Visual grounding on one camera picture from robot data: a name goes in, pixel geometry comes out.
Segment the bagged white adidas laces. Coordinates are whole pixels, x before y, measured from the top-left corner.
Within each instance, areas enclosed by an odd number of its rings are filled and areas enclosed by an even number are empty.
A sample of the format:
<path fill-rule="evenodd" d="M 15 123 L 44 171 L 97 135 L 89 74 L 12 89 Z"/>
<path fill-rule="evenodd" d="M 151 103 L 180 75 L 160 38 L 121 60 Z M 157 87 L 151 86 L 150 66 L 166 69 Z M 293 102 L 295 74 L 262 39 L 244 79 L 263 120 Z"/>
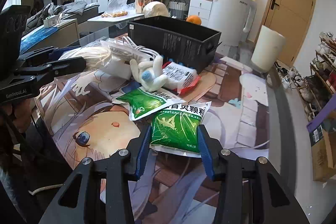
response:
<path fill-rule="evenodd" d="M 107 40 L 100 40 L 100 43 L 104 47 L 107 47 L 113 56 L 116 56 L 124 61 L 131 61 L 132 59 L 135 59 L 138 63 L 140 63 L 142 61 L 154 60 L 151 55 L 136 50 L 129 44 L 124 43 L 122 40 L 108 38 Z"/>

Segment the green medicine sachet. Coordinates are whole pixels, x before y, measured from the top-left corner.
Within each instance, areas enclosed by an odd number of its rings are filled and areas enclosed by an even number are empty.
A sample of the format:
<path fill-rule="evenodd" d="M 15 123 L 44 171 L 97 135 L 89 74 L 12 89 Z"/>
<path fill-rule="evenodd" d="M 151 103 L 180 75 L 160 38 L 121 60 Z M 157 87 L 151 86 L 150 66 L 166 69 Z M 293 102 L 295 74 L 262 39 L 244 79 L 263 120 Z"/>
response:
<path fill-rule="evenodd" d="M 185 103 L 185 100 L 164 88 L 148 92 L 140 87 L 115 98 L 112 102 L 118 105 L 128 104 L 129 119 L 137 121 L 171 105 Z"/>
<path fill-rule="evenodd" d="M 150 148 L 179 156 L 199 157 L 198 126 L 210 106 L 211 102 L 179 103 L 155 113 Z"/>

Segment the white blue plush toy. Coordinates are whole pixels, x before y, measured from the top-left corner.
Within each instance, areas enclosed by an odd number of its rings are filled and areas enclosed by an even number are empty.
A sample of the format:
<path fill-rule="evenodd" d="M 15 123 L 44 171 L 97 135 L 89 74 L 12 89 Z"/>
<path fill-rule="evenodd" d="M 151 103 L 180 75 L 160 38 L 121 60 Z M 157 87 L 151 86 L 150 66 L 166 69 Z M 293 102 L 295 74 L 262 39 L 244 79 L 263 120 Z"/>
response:
<path fill-rule="evenodd" d="M 167 83 L 168 77 L 162 69 L 162 56 L 158 55 L 153 61 L 142 61 L 140 63 L 132 59 L 129 63 L 134 80 L 140 83 L 145 91 L 156 91 Z"/>

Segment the red white tissue pack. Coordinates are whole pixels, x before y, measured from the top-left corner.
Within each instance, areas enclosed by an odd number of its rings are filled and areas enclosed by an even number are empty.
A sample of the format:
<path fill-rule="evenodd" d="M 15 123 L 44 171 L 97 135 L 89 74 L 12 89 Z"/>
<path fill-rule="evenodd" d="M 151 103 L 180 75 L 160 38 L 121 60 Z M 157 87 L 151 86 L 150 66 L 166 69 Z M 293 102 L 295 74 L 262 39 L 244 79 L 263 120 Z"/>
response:
<path fill-rule="evenodd" d="M 168 77 L 164 87 L 183 94 L 193 89 L 201 77 L 195 69 L 185 67 L 175 62 L 167 62 L 163 66 L 163 74 Z"/>

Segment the anime printed desk mat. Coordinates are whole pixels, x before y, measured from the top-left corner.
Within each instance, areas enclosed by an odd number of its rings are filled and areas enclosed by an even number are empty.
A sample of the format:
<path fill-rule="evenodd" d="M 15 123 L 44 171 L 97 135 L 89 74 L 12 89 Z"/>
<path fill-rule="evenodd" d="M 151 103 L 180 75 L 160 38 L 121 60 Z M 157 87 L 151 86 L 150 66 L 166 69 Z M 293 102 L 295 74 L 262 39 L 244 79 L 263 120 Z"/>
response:
<path fill-rule="evenodd" d="M 264 223 L 268 91 L 252 52 L 226 47 L 185 93 L 104 70 L 42 87 L 35 102 L 71 175 L 41 223 Z"/>

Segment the grey side table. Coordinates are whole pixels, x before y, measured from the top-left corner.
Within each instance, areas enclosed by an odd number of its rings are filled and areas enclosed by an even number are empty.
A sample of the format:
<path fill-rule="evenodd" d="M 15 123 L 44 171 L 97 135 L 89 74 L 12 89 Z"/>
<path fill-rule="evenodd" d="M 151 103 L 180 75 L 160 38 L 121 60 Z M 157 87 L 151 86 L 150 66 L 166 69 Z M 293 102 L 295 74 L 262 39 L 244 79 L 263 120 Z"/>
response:
<path fill-rule="evenodd" d="M 143 17 L 143 14 L 127 14 L 119 17 L 102 17 L 102 15 L 99 15 L 88 19 L 87 23 L 89 28 L 100 30 L 106 27 L 115 26 L 116 24 L 121 24 L 130 20 L 135 20 Z"/>

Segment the plastic bag with snacks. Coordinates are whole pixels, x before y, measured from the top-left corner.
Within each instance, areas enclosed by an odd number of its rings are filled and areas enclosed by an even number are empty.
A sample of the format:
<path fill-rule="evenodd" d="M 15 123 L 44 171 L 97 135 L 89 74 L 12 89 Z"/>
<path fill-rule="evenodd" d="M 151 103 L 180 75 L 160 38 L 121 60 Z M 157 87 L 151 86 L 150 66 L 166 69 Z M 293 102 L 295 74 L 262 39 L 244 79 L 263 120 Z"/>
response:
<path fill-rule="evenodd" d="M 135 4 L 127 3 L 128 0 L 109 0 L 108 8 L 101 15 L 103 18 L 116 18 L 135 14 Z"/>

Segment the open cardboard box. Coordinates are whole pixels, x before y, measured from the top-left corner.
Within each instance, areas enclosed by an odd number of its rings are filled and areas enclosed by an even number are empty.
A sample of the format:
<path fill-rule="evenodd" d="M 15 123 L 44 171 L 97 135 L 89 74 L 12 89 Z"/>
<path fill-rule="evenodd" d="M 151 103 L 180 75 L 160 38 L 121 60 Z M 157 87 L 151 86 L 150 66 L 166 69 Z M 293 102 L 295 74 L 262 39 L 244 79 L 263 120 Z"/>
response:
<path fill-rule="evenodd" d="M 324 120 L 309 136 L 313 180 L 326 182 L 335 176 L 335 119 Z"/>

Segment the bagged white noodle bundle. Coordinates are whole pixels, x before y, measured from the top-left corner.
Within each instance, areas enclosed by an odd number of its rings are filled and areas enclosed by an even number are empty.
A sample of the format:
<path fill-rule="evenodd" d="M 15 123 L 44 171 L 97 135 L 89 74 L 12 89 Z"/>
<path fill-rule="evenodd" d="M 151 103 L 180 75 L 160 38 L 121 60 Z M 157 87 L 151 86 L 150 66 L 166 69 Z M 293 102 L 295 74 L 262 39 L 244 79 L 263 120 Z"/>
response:
<path fill-rule="evenodd" d="M 169 11 L 166 5 L 159 1 L 149 2 L 144 8 L 142 13 L 145 18 L 155 17 L 155 16 L 165 16 L 169 17 Z"/>

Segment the wooden shoe rack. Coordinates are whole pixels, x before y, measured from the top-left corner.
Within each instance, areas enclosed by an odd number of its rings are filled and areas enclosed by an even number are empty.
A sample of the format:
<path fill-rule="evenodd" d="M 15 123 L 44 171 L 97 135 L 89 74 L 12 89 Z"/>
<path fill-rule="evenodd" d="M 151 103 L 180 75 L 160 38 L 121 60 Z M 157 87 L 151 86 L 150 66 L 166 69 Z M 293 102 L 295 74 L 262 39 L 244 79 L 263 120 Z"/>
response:
<path fill-rule="evenodd" d="M 298 90 L 310 122 L 335 95 L 335 38 L 331 32 L 321 32 L 319 39 L 315 58 L 309 64 L 310 75 L 302 79 Z"/>

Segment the black cardboard box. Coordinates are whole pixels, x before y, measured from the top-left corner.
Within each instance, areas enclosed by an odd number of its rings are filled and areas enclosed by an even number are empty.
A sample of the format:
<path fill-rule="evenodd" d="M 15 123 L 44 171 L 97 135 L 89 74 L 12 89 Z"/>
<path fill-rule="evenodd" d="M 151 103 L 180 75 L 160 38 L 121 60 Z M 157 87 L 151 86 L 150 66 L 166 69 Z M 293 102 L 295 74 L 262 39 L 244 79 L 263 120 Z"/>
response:
<path fill-rule="evenodd" d="M 213 61 L 221 33 L 180 19 L 154 16 L 128 24 L 138 46 L 158 52 L 165 62 L 181 63 L 200 73 Z"/>

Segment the orange fruit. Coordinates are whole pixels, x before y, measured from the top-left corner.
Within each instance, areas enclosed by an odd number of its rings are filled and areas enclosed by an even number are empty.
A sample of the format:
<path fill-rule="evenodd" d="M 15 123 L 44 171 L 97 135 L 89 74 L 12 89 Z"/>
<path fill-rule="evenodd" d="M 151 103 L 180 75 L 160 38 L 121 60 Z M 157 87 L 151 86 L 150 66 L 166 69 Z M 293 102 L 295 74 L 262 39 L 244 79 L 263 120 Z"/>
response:
<path fill-rule="evenodd" d="M 201 18 L 197 15 L 189 15 L 187 17 L 186 21 L 189 22 L 189 23 L 199 25 L 199 26 L 202 24 Z"/>

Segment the small white trash bin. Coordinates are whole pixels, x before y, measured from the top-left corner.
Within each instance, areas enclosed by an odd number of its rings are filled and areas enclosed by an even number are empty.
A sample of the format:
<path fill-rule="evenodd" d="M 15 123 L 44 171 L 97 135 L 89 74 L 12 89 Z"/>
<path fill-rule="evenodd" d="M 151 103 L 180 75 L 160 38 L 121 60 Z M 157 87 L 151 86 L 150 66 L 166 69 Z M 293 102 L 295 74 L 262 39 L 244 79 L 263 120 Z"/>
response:
<path fill-rule="evenodd" d="M 268 72 L 274 65 L 286 38 L 266 26 L 261 26 L 256 47 L 251 57 L 252 64 L 261 72 Z"/>

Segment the white cylindrical appliance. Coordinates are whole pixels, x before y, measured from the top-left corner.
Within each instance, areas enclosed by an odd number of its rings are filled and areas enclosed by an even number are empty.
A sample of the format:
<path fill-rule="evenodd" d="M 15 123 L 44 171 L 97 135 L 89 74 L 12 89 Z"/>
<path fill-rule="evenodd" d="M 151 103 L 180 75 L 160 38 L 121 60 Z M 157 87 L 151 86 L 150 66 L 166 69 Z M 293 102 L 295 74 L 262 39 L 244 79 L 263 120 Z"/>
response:
<path fill-rule="evenodd" d="M 236 47 L 250 32 L 255 14 L 253 0 L 213 0 L 207 27 L 221 33 L 222 45 Z"/>

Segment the wooden door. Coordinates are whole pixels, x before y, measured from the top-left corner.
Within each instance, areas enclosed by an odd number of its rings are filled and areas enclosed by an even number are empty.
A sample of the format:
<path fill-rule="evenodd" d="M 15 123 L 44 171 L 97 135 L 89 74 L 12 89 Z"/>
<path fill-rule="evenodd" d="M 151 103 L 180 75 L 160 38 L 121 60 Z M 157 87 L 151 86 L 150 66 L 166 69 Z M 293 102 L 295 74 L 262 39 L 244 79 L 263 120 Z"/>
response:
<path fill-rule="evenodd" d="M 268 0 L 262 26 L 286 38 L 278 59 L 292 66 L 309 30 L 316 0 Z"/>

